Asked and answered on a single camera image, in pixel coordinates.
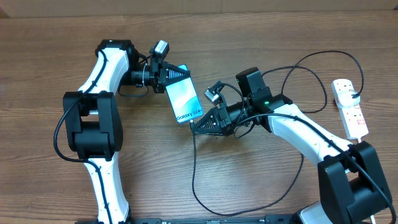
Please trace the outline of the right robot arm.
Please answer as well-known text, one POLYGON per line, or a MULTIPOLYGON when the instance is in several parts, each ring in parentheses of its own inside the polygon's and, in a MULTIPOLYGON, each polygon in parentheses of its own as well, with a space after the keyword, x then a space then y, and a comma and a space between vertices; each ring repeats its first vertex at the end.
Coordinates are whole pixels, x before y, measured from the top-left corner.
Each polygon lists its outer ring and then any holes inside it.
POLYGON ((285 139, 318 172, 319 201, 293 214, 266 215, 266 223, 365 223, 388 208, 397 220, 381 163, 366 141, 353 144, 312 121, 283 94, 272 95, 252 67, 236 75, 241 101, 227 105, 217 82, 205 92, 214 108, 190 124, 194 136, 229 136, 239 127, 261 125, 285 139))

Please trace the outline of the blue Galaxy smartphone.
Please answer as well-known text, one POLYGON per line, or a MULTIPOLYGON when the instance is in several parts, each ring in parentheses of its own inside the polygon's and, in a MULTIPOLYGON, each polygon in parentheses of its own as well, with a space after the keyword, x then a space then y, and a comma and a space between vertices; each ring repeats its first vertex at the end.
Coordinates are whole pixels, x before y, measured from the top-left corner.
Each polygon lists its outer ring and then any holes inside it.
POLYGON ((166 86, 165 89, 177 123, 185 123, 204 115, 191 75, 189 78, 166 86))

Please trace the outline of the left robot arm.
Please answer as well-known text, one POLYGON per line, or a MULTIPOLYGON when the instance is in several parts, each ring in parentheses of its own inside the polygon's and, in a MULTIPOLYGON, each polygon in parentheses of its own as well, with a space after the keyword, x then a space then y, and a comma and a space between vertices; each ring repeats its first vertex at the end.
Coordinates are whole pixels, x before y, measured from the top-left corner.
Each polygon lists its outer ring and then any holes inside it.
POLYGON ((95 50, 97 62, 87 81, 63 96, 63 115, 74 160, 86 167, 98 206, 95 223, 132 223, 131 209, 123 192, 119 152, 123 127, 116 93, 123 85, 152 87, 163 93, 172 84, 165 62, 169 44, 160 40, 149 56, 140 54, 130 40, 102 40, 95 50))

